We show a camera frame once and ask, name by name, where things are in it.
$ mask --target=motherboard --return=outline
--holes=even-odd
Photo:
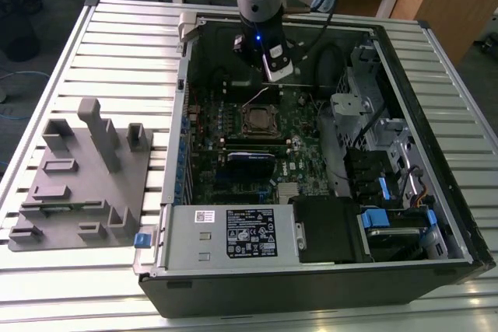
[[[317,125],[325,102],[295,86],[193,89],[194,204],[287,204],[329,194]]]

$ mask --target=cpu socket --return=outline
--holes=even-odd
[[[240,111],[242,134],[247,138],[277,138],[277,109],[273,105],[246,105]]]

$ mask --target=white cable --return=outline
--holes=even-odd
[[[311,95],[311,94],[310,94],[310,99],[311,99],[311,102],[312,102],[312,104],[313,104],[313,106],[314,106],[314,109],[316,109],[316,110],[317,110],[317,112],[318,112],[319,110],[318,110],[317,104],[315,104],[315,102],[314,102],[313,97],[312,97],[312,95]]]
[[[247,103],[245,103],[242,107],[244,108],[246,105],[248,105],[251,101],[253,101],[254,99],[256,99],[258,96],[260,96],[264,91],[266,91],[267,89],[269,89],[269,87],[265,87],[264,89],[262,89],[259,93],[257,93],[256,95],[253,96],[252,99],[250,99]]]

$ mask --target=metal bracket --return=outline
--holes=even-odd
[[[182,12],[178,21],[178,36],[185,43],[197,36],[197,12]]]
[[[296,243],[299,250],[306,250],[306,236],[304,235],[304,224],[296,223]]]

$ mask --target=capacitor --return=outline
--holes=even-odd
[[[297,103],[301,106],[304,107],[306,105],[306,97],[305,95],[301,94],[299,98],[297,99]]]

